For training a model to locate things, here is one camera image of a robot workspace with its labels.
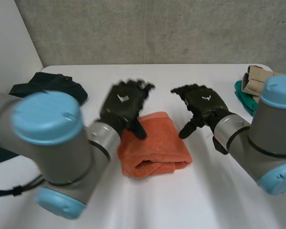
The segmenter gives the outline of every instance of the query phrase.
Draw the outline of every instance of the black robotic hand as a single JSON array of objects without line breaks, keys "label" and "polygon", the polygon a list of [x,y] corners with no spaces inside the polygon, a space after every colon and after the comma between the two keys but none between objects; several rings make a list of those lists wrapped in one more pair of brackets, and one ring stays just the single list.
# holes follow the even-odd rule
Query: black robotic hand
[{"label": "black robotic hand", "polygon": [[206,86],[185,85],[171,90],[171,93],[179,95],[187,109],[194,114],[179,133],[179,137],[182,139],[187,138],[197,127],[204,125],[211,127],[214,120],[219,122],[221,116],[225,117],[230,113],[222,98],[213,89]]},{"label": "black robotic hand", "polygon": [[121,135],[124,128],[137,138],[145,139],[146,132],[138,121],[148,93],[155,86],[143,80],[114,84],[101,108],[100,122],[105,122]]}]

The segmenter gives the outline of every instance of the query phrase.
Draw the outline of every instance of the folded towel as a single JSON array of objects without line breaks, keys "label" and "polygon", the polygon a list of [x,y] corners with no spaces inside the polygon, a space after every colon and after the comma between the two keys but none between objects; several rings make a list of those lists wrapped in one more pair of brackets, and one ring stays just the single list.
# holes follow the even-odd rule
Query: folded towel
[{"label": "folded towel", "polygon": [[253,99],[251,94],[242,92],[242,81],[235,83],[235,95],[242,103],[244,109],[248,111],[251,116],[254,116],[257,110],[257,102]]},{"label": "folded towel", "polygon": [[258,103],[259,96],[265,86],[265,81],[271,76],[279,75],[283,75],[283,73],[274,73],[266,71],[259,66],[250,65],[248,67],[248,72],[243,76],[242,91],[254,95],[253,98]]},{"label": "folded towel", "polygon": [[147,138],[139,140],[125,130],[118,149],[124,175],[143,178],[172,173],[192,163],[189,151],[166,112],[149,114],[139,121]]}]

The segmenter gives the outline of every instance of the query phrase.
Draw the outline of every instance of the white wall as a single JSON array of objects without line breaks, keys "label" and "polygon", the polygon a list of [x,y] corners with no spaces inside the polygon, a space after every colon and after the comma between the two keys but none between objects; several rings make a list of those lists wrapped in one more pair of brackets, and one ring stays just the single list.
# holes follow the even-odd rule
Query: white wall
[{"label": "white wall", "polygon": [[0,0],[0,91],[26,83],[42,63],[14,0]]}]

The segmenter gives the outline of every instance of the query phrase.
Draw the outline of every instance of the orange towel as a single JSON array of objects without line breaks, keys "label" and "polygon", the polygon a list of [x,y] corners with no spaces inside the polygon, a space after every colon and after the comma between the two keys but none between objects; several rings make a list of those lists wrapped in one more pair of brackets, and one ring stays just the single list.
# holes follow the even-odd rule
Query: orange towel
[{"label": "orange towel", "polygon": [[189,151],[166,112],[149,114],[139,121],[147,138],[139,140],[126,130],[118,150],[124,175],[143,178],[172,173],[192,163]]}]

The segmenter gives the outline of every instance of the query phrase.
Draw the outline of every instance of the white logo on hand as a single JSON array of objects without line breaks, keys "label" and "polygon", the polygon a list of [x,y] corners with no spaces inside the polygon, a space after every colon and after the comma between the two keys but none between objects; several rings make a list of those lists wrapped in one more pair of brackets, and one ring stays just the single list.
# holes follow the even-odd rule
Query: white logo on hand
[{"label": "white logo on hand", "polygon": [[209,96],[209,97],[203,97],[203,96],[202,96],[202,98],[203,98],[203,99],[206,99],[206,100],[210,100],[210,99],[211,99],[211,96]]},{"label": "white logo on hand", "polygon": [[124,101],[129,100],[128,95],[127,95],[127,96],[125,96],[125,97],[120,97],[118,94],[116,94],[116,95],[118,96],[119,100],[120,100],[122,103],[123,103]]}]

